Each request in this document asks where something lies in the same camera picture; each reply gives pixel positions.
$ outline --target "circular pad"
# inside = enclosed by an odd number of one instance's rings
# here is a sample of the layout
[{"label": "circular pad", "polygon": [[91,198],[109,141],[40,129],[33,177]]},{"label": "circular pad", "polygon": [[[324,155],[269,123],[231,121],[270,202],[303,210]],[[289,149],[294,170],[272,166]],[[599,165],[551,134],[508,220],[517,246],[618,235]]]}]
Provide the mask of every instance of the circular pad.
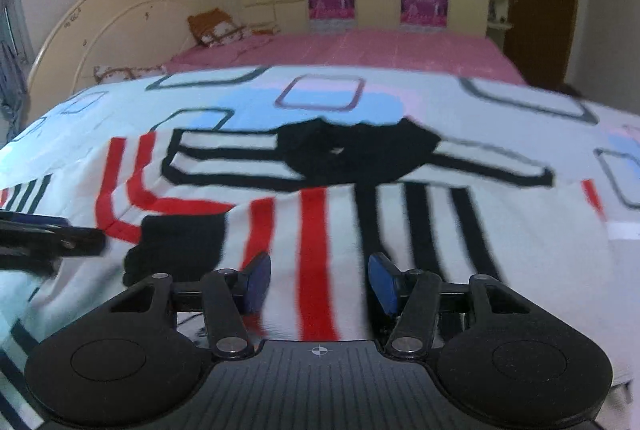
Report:
[{"label": "circular pad", "polygon": [[31,393],[55,419],[125,427],[185,401],[204,373],[205,354],[167,326],[111,314],[99,327],[71,325],[44,340],[24,373]]},{"label": "circular pad", "polygon": [[71,357],[73,370],[92,381],[123,380],[139,371],[145,362],[144,349],[129,340],[91,342]]},{"label": "circular pad", "polygon": [[565,428],[597,414],[612,380],[600,347],[558,320],[494,319],[442,348],[436,373],[455,401],[497,426]]},{"label": "circular pad", "polygon": [[492,361],[505,376],[525,383],[554,380],[566,370],[566,358],[560,350],[532,340],[502,344],[494,350]]}]

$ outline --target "crosshair mark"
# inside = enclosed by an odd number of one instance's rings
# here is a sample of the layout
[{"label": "crosshair mark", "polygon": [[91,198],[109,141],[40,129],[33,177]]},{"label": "crosshair mark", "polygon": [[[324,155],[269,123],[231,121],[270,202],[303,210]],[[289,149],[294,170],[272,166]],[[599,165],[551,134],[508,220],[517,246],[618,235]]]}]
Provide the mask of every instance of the crosshair mark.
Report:
[{"label": "crosshair mark", "polygon": [[311,349],[311,353],[318,358],[322,358],[328,352],[331,352],[331,350],[323,347],[322,345],[315,346],[313,349]]}]

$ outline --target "red stripe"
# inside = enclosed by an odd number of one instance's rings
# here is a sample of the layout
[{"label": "red stripe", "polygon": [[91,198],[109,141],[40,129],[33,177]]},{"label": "red stripe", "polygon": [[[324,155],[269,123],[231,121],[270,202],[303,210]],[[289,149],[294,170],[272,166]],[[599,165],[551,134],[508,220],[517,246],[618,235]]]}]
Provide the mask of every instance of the red stripe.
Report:
[{"label": "red stripe", "polygon": [[146,212],[165,215],[213,215],[228,212],[233,205],[206,200],[185,200],[157,197],[145,189],[143,171],[151,163],[156,133],[140,136],[133,175],[127,180],[127,195],[131,204]]},{"label": "red stripe", "polygon": [[302,226],[298,266],[298,306],[302,340],[335,341],[328,272],[326,189],[300,192]]},{"label": "red stripe", "polygon": [[126,140],[122,137],[113,137],[109,142],[100,193],[95,200],[95,222],[98,229],[103,230],[107,235],[137,244],[140,240],[140,227],[116,219],[111,201],[111,194],[118,185],[118,174],[125,146]]},{"label": "red stripe", "polygon": [[249,238],[244,247],[242,267],[244,269],[249,262],[261,251],[269,253],[271,237],[273,236],[274,201],[272,197],[265,197],[251,201],[249,204],[251,229]]},{"label": "red stripe", "polygon": [[600,196],[598,195],[598,191],[596,190],[596,186],[593,183],[593,179],[585,179],[582,181],[582,189],[584,193],[587,195],[587,200],[589,204],[593,206],[600,216],[602,220],[606,220],[604,214],[604,208],[602,207],[602,202],[600,201]]}]

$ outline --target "metal screw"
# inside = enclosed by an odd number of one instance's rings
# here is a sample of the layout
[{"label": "metal screw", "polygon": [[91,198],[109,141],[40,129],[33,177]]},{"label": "metal screw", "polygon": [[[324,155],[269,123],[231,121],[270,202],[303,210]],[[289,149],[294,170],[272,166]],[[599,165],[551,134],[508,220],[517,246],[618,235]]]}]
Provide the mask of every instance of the metal screw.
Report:
[{"label": "metal screw", "polygon": [[396,338],[393,340],[391,346],[403,354],[413,354],[422,348],[422,342],[418,338],[403,336],[402,338]]},{"label": "metal screw", "polygon": [[229,354],[235,354],[244,350],[247,346],[246,340],[238,338],[237,336],[228,336],[218,340],[216,347],[222,352],[228,352]]}]

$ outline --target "orange pillow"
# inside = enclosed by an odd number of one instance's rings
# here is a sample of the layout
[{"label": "orange pillow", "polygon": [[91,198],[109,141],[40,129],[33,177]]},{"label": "orange pillow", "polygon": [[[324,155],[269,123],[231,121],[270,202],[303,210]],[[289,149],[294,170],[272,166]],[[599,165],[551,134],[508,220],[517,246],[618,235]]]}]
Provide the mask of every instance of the orange pillow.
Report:
[{"label": "orange pillow", "polygon": [[207,47],[227,45],[251,36],[251,30],[239,26],[224,11],[216,8],[206,13],[188,17],[193,37]]}]

